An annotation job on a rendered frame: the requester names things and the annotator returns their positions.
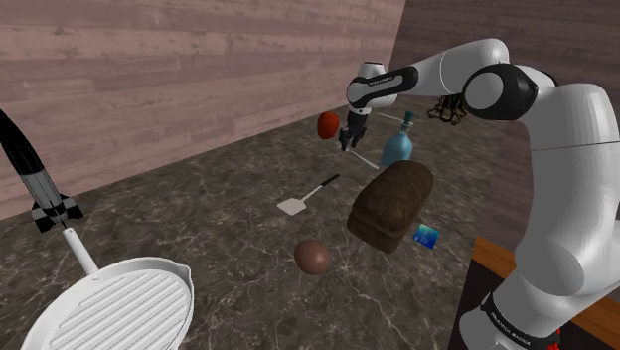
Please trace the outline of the blue spray bottle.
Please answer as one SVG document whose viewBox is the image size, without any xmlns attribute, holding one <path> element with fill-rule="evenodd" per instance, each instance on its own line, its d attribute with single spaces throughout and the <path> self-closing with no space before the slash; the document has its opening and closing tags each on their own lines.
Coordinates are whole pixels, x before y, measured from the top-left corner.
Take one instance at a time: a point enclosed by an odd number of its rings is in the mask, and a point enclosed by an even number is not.
<svg viewBox="0 0 620 350">
<path fill-rule="evenodd" d="M 412 120 L 416 115 L 412 111 L 405 113 L 400 122 L 400 129 L 392 136 L 384 146 L 380 163 L 384 167 L 391 166 L 396 161 L 409 160 L 412 151 L 412 143 L 408 137 L 408 131 L 412 126 Z"/>
</svg>

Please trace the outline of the brown bread loaf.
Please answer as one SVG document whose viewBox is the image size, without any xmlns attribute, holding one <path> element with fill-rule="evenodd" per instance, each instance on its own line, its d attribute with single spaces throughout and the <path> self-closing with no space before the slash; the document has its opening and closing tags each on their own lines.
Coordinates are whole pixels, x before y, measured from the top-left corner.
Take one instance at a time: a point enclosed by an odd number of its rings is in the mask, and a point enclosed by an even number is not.
<svg viewBox="0 0 620 350">
<path fill-rule="evenodd" d="M 347 229 L 371 247 L 392 254 L 423 208 L 433 183 L 425 165 L 410 160 L 394 162 L 357 196 Z"/>
</svg>

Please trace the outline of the red bell pepper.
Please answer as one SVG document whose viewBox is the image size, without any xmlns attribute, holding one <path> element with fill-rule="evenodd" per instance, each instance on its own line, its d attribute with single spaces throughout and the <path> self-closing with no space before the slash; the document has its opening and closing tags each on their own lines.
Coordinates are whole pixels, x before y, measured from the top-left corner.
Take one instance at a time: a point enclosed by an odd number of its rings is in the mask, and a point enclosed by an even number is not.
<svg viewBox="0 0 620 350">
<path fill-rule="evenodd" d="M 325 111 L 317 120 L 317 133 L 321 139 L 331 139 L 339 131 L 339 116 L 333 111 Z"/>
</svg>

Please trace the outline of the black and grey toy rocket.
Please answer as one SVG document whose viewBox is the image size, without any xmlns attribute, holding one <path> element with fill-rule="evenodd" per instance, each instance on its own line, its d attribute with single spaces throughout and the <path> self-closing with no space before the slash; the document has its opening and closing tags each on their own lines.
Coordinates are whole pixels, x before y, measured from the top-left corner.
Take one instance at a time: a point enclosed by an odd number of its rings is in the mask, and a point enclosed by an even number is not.
<svg viewBox="0 0 620 350">
<path fill-rule="evenodd" d="M 76 201 L 59 192 L 36 150 L 2 109 L 0 145 L 34 199 L 31 215 L 41 233 L 55 224 L 83 217 Z"/>
</svg>

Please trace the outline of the small blue card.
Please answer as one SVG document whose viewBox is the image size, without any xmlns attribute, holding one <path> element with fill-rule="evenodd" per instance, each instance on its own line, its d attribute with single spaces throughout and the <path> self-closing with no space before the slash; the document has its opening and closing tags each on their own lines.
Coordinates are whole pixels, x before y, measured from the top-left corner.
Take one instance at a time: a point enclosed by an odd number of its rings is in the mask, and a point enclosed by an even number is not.
<svg viewBox="0 0 620 350">
<path fill-rule="evenodd" d="M 432 249 L 438 239 L 439 232 L 429 226 L 420 224 L 416 229 L 413 239 L 421 245 Z"/>
</svg>

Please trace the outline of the dark robot stand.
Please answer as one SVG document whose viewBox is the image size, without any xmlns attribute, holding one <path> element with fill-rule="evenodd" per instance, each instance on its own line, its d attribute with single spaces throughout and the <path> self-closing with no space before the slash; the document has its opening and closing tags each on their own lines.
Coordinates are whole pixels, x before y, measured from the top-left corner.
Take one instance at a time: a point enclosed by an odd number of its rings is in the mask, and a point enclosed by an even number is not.
<svg viewBox="0 0 620 350">
<path fill-rule="evenodd" d="M 494 291 L 502 281 L 501 277 L 478 262 L 471 260 L 446 350 L 468 350 L 461 337 L 461 317 L 471 310 L 479 311 L 483 299 Z M 573 322 L 567 322 L 561 327 L 560 339 L 560 350 L 620 350 L 620 346 L 610 346 L 604 343 Z"/>
</svg>

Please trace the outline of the white grill pan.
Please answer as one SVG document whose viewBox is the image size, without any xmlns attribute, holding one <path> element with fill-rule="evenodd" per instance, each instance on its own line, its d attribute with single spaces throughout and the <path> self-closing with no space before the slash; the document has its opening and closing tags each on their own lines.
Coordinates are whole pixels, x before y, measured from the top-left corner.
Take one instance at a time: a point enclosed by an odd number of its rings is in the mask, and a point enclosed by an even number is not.
<svg viewBox="0 0 620 350">
<path fill-rule="evenodd" d="M 191 269 L 144 257 L 99 268 L 72 228 L 85 277 L 35 321 L 20 350 L 178 350 L 194 313 Z"/>
</svg>

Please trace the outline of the brown egg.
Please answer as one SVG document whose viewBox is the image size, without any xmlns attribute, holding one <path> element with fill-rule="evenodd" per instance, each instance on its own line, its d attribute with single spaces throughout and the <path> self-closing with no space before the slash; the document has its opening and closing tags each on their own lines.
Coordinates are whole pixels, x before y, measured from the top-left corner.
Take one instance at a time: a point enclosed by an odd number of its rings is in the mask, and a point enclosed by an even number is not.
<svg viewBox="0 0 620 350">
<path fill-rule="evenodd" d="M 328 269 L 330 253 L 319 241 L 305 240 L 296 245 L 294 260 L 303 272 L 317 275 Z"/>
</svg>

